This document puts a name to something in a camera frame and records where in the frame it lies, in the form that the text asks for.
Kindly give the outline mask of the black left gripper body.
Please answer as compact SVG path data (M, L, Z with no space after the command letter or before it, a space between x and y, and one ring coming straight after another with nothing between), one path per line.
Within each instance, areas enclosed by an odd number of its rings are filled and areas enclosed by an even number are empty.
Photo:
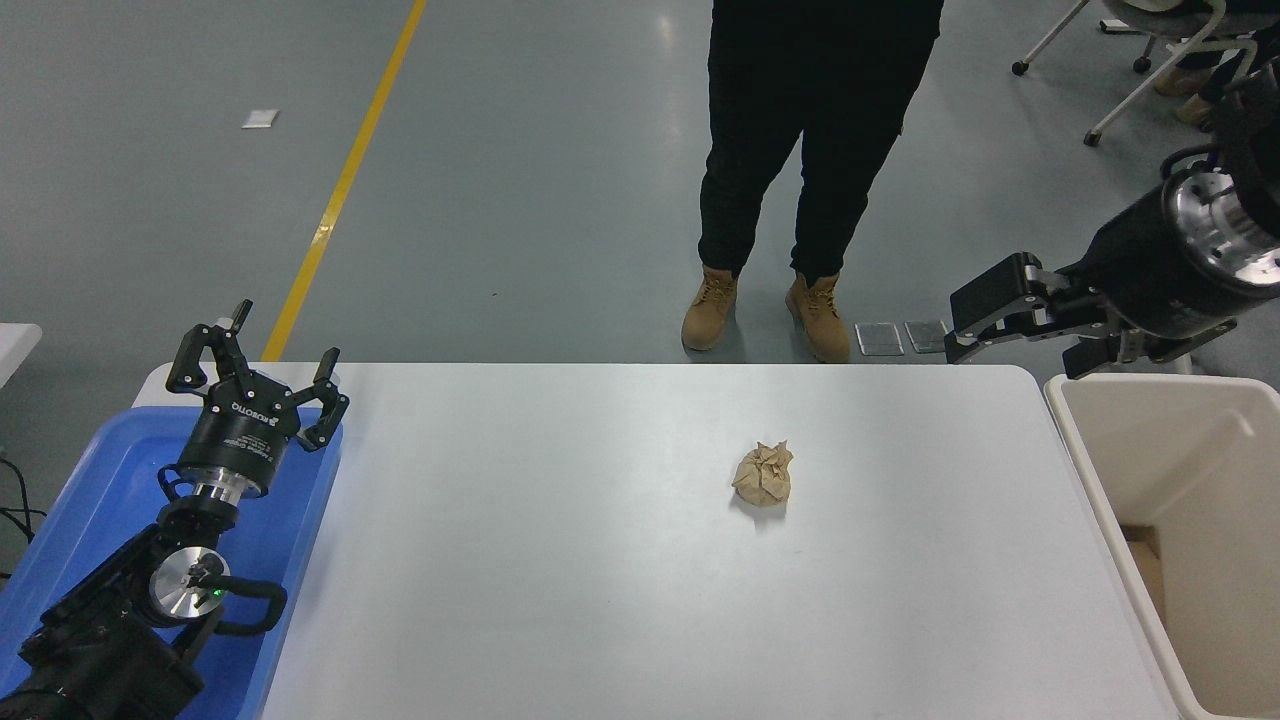
M269 493L291 438L300 430L292 389L252 372L211 386L178 460L182 484L230 483L248 497Z

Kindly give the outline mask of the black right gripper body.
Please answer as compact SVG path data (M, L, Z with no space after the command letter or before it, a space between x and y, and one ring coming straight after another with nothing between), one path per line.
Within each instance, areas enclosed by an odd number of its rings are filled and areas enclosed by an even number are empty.
M1128 324L1187 340L1248 311L1243 284L1193 256L1178 224L1179 183L1149 191L1103 224L1084 255L1059 273L1098 290Z

